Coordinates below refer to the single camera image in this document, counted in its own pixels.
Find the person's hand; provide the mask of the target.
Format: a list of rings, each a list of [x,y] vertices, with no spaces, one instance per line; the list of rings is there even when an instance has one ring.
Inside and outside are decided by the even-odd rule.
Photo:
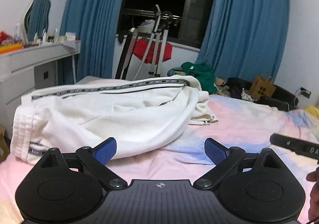
[[[308,211],[309,220],[318,218],[318,213],[319,213],[318,170],[319,168],[317,167],[315,171],[308,173],[306,176],[307,181],[314,182],[314,185],[310,192],[310,207]]]

